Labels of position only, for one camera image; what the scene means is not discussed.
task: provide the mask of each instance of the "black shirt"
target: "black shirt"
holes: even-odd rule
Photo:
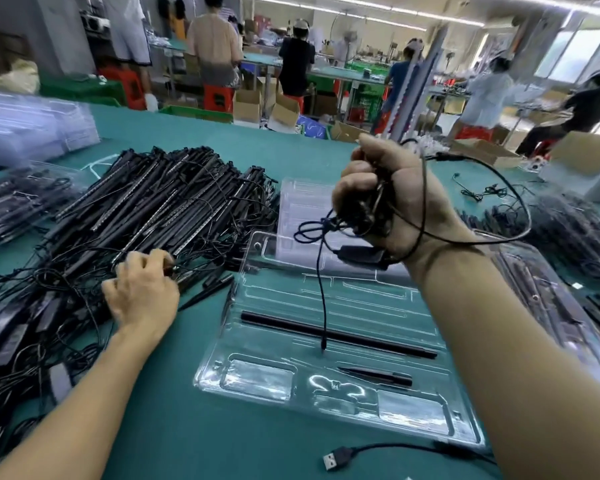
[[[280,84],[282,92],[287,96],[302,96],[309,83],[306,71],[309,64],[315,63],[315,47],[306,40],[286,38],[280,47],[282,72]]]
[[[577,93],[567,99],[565,108],[573,108],[573,117],[562,127],[567,131],[588,133],[600,122],[600,88]]]

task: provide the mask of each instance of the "usb cable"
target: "usb cable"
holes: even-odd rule
[[[433,444],[433,447],[410,445],[408,443],[373,443],[370,445],[353,448],[341,446],[340,448],[336,448],[331,453],[323,456],[322,460],[324,462],[324,468],[330,472],[346,467],[359,453],[362,453],[366,450],[372,450],[375,448],[410,448],[412,450],[440,453],[442,455],[449,456],[451,458],[457,458],[459,460],[482,460],[493,465],[497,465],[496,460],[493,458],[462,446],[451,445],[440,441],[434,441]]]

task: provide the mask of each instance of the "blue shirt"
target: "blue shirt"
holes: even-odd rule
[[[409,71],[410,64],[411,61],[396,62],[391,66],[391,69],[389,69],[389,80],[393,81],[393,87],[389,89],[389,95],[386,97],[386,101],[384,103],[387,107],[393,107],[393,105],[395,104],[395,100],[398,99],[398,94],[400,94],[402,83],[407,77],[407,72]],[[419,68],[420,66],[418,64],[416,64],[413,68],[409,84],[412,84],[415,80]]]

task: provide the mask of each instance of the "left hand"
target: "left hand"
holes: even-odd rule
[[[150,350],[158,345],[178,311],[178,285],[164,275],[164,268],[172,265],[173,258],[166,251],[154,249],[149,255],[131,251],[116,267],[117,278],[102,283],[119,332],[140,339]]]

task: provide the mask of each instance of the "white shorts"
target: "white shorts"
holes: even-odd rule
[[[112,20],[111,44],[120,62],[131,62],[139,66],[151,65],[149,42],[142,20]]]

